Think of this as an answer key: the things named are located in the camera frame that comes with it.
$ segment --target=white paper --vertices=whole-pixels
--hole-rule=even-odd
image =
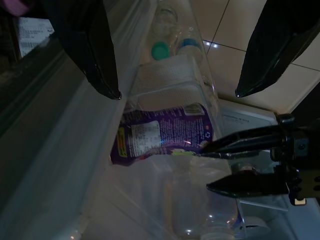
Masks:
[[[27,55],[54,32],[48,19],[19,17],[15,20],[14,27],[21,57]]]

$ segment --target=robotic arm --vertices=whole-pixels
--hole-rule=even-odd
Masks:
[[[292,205],[320,198],[320,119],[309,127],[294,127],[291,114],[277,116],[278,125],[236,132],[209,143],[201,156],[232,161],[270,149],[278,162],[274,173],[241,171],[207,185],[233,198],[288,194]]]

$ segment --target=refrigerator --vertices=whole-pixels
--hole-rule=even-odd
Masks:
[[[201,42],[188,0],[166,0],[178,25]],[[124,111],[157,111],[200,102],[214,139],[276,125],[275,113],[217,97],[203,45],[199,65],[187,55],[155,61],[157,0],[105,1],[121,100],[99,94],[53,36],[0,76],[10,101],[0,114],[0,239],[177,240],[170,223],[172,157],[131,166],[110,153]],[[235,160],[272,171],[270,153]],[[292,206],[288,196],[237,200],[236,239],[317,239],[316,199]]]

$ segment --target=refrigerator door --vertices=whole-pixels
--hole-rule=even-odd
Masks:
[[[0,239],[79,239],[156,0],[107,0],[122,100],[95,91],[55,36],[0,76]]]

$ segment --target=plastic container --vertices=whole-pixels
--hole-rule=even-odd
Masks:
[[[203,44],[199,39],[199,33],[193,27],[181,28],[177,37],[175,54],[186,54],[193,57],[200,68],[203,62]]]
[[[174,173],[172,229],[182,240],[234,240],[238,219],[233,198],[210,192],[206,184],[230,174],[224,160],[194,157]]]
[[[153,34],[160,40],[168,38],[178,23],[178,15],[173,7],[160,2],[152,24]]]

